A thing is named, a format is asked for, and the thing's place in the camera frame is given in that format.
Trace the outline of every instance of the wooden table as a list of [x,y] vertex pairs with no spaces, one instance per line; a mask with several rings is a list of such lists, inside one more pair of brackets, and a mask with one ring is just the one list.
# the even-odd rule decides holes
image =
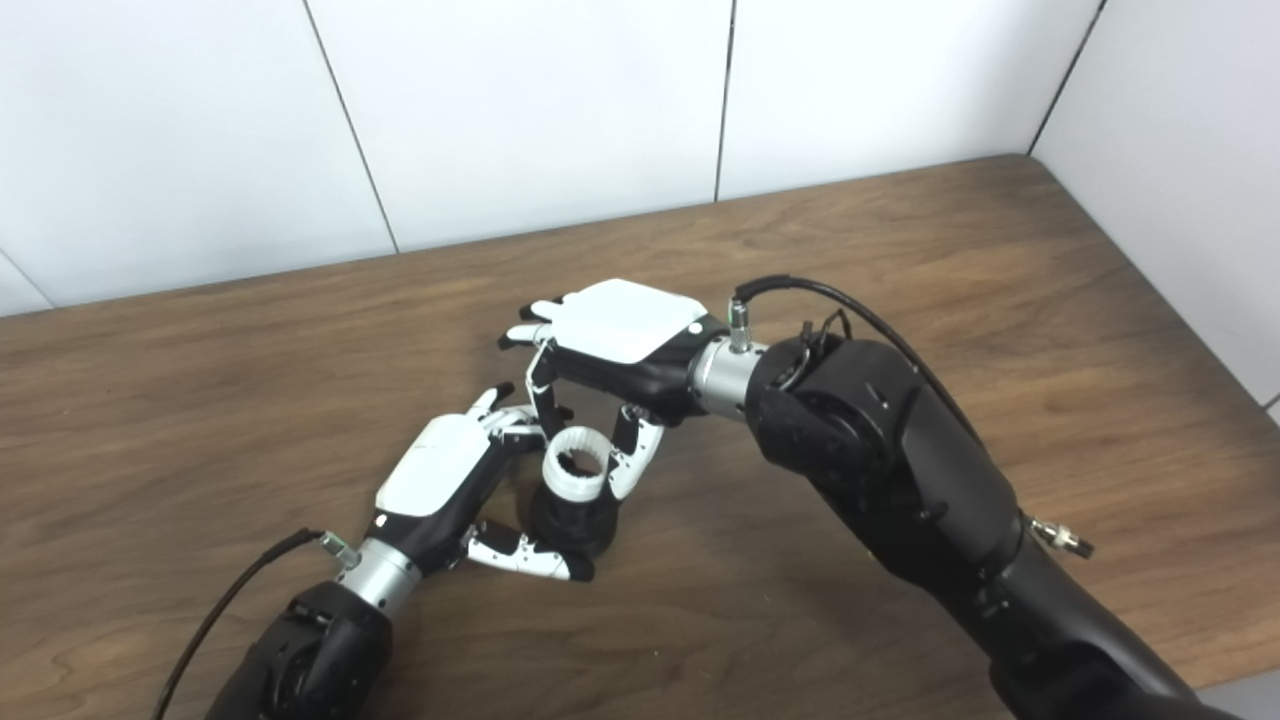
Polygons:
[[[719,310],[782,270],[911,340],[1024,507],[1097,543],[1070,571],[1192,684],[1280,666],[1280,432],[1048,173],[998,158],[0,322],[0,716],[145,716],[264,547],[356,536],[428,419],[521,375],[494,347],[520,305],[621,275]],[[769,341],[827,310],[753,319]],[[564,397],[608,430],[611,402]],[[170,717],[330,573],[262,573]],[[667,436],[593,584],[463,566],[396,639],[369,717],[1004,715],[960,630],[714,419]]]

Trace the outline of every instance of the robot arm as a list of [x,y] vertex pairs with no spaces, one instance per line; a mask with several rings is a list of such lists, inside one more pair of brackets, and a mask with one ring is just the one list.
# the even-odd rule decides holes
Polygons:
[[360,548],[325,533],[320,542],[339,564],[337,577],[289,601],[206,717],[355,717],[390,660],[396,612],[424,578],[465,557],[590,579],[586,561],[502,525],[472,524],[507,460],[547,443],[532,407],[497,407],[513,391],[509,383],[490,388],[466,413],[442,415],[422,429],[379,488]]
[[[512,328],[499,345],[536,347],[529,386],[539,416],[561,378],[621,397],[625,410],[660,425],[705,414],[745,423],[765,460],[809,479],[890,573],[965,629],[1019,720],[1228,717],[1201,706],[1048,556],[1038,539],[1082,556],[1092,547],[1023,512],[963,413],[878,318],[864,314],[896,347],[854,340],[842,314],[772,347],[751,341],[751,296],[808,286],[865,311],[818,283],[762,278],[739,290],[726,325],[690,299],[607,281],[534,304],[522,316],[545,322]],[[837,319],[844,336],[829,332]],[[643,332],[628,336],[632,320]],[[535,530],[553,546],[598,553],[612,541],[608,493],[585,503],[552,483],[540,493],[544,519],[561,521]]]

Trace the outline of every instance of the white wall tile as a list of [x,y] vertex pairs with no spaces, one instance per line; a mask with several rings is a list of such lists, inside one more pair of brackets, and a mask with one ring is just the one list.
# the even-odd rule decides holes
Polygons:
[[393,251],[298,0],[0,5],[0,238],[72,304]]
[[739,0],[721,199],[1025,152],[1097,0]]
[[1254,398],[1280,369],[1280,5],[1110,3],[1036,156]]
[[312,0],[401,247],[708,202],[730,0]]
[[0,252],[0,316],[35,313],[50,307],[36,286]]

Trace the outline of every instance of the tile grout line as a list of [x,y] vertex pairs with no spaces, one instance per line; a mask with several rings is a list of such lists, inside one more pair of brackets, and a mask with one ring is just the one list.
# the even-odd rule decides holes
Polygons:
[[22,275],[22,279],[27,281],[27,284],[35,288],[36,292],[38,292],[40,296],[45,299],[45,302],[47,302],[50,307],[58,307],[58,304],[54,302],[51,297],[49,297],[49,293],[45,292],[38,284],[36,284],[36,281],[31,279],[31,275],[27,274],[27,270],[23,270],[22,265],[14,263],[13,258],[10,258],[9,254],[4,251],[3,247],[0,247],[0,258],[3,258],[5,263],[13,265],[13,269],[18,270],[18,274]]
[[1027,155],[1036,151],[1036,143],[1039,142],[1039,136],[1044,132],[1044,126],[1048,124],[1050,117],[1057,108],[1057,101],[1062,97],[1062,91],[1066,90],[1066,83],[1071,79],[1071,73],[1075,72],[1075,64],[1080,61],[1080,54],[1084,53],[1084,46],[1089,44],[1089,38],[1093,37],[1093,28],[1097,27],[1098,18],[1102,17],[1102,9],[1106,6],[1107,0],[1101,0],[1098,3],[1098,9],[1093,13],[1093,19],[1089,20],[1089,27],[1084,31],[1084,37],[1080,38],[1080,46],[1075,49],[1075,55],[1071,56],[1071,64],[1066,67],[1066,74],[1062,76],[1062,82],[1057,83],[1057,92],[1053,94],[1053,100],[1050,101],[1048,110],[1044,110],[1041,126],[1036,128],[1036,136],[1032,137],[1032,145],[1027,149]]
[[311,33],[315,35],[316,45],[320,47],[320,56],[324,58],[324,67],[329,70],[329,79],[333,82],[333,91],[338,96],[338,105],[342,106],[342,117],[347,119],[347,129],[351,131],[351,140],[356,142],[356,152],[360,154],[360,164],[365,168],[365,177],[369,178],[369,187],[374,191],[374,201],[378,202],[378,211],[383,215],[383,224],[387,227],[387,236],[392,241],[392,247],[396,249],[396,254],[399,255],[399,242],[396,240],[396,231],[392,229],[392,220],[387,217],[387,206],[383,205],[383,196],[378,192],[378,183],[374,182],[374,173],[369,169],[369,158],[365,156],[365,146],[360,143],[360,136],[356,135],[356,123],[351,120],[351,111],[347,109],[347,99],[342,95],[342,87],[338,86],[338,76],[333,72],[333,63],[329,61],[329,51],[324,46],[324,40],[320,37],[320,27],[316,26],[316,18],[311,14],[311,3],[308,0],[302,0],[302,8],[307,12],[307,22],[311,23]]
[[724,95],[721,97],[721,137],[716,150],[716,190],[712,192],[712,202],[719,202],[719,174],[724,164],[724,120],[728,118],[728,76],[733,69],[733,32],[737,26],[737,0],[728,12],[728,50],[724,54]]

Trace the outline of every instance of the black cable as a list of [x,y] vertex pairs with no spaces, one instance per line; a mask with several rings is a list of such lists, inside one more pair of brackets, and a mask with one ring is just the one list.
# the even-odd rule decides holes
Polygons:
[[915,352],[915,350],[911,348],[906,340],[897,334],[897,331],[895,331],[893,327],[884,322],[879,315],[872,313],[870,307],[867,307],[858,300],[854,300],[852,296],[836,290],[829,284],[810,281],[808,278],[794,278],[791,275],[765,275],[763,278],[745,282],[737,286],[733,291],[733,300],[749,302],[753,297],[774,290],[808,290],[809,292],[815,292],[828,300],[835,300],[865,320],[868,325],[876,329],[876,332],[884,336],[884,340],[890,341],[890,343],[892,343],[893,347],[896,347],[897,351],[901,352],[909,363],[911,363],[911,365],[920,370],[920,375],[923,375],[925,382],[929,383],[933,392],[938,393],[938,398],[941,398],[942,404],[947,406],[947,410],[950,410],[951,414],[960,420],[960,424],[964,425],[964,429],[973,437],[973,439],[977,441],[979,446],[982,445],[982,438],[979,438],[978,432],[973,429],[973,424],[969,423],[969,418],[965,416],[963,410],[960,410],[955,398],[951,397],[947,388],[942,386],[938,377],[933,374],[933,370],[924,364],[924,360],[918,352]]
[[253,575],[256,575],[257,571],[261,570],[262,568],[266,568],[270,562],[278,560],[285,552],[302,547],[303,544],[307,544],[314,539],[319,539],[320,536],[323,534],[324,532],[320,530],[302,528],[296,533],[293,533],[292,536],[269,547],[266,552],[262,553],[261,557],[255,560],[252,565],[250,565],[248,568],[244,569],[243,573],[241,573],[239,578],[236,578],[236,582],[232,583],[232,587],[227,588],[227,592],[223,593],[223,597],[218,600],[218,603],[214,605],[214,609],[210,610],[209,615],[205,616],[204,623],[200,624],[200,628],[196,629],[196,634],[192,635],[191,642],[187,643],[187,648],[183,650],[182,656],[178,657],[178,662],[174,664],[173,671],[169,673],[169,679],[165,680],[164,688],[160,689],[160,698],[156,701],[156,707],[151,712],[151,720],[160,720],[161,717],[164,717],[165,710],[169,708],[169,701],[173,700],[173,692],[174,689],[178,688],[178,680],[182,679],[182,674],[187,670],[187,665],[191,664],[191,659],[192,656],[196,655],[196,650],[200,647],[200,643],[205,642],[205,635],[209,634],[209,630],[214,626],[214,623],[218,621],[218,616],[223,614],[223,610],[227,610],[227,606],[230,605],[232,600],[236,598],[239,591],[244,588],[244,585],[253,578]]

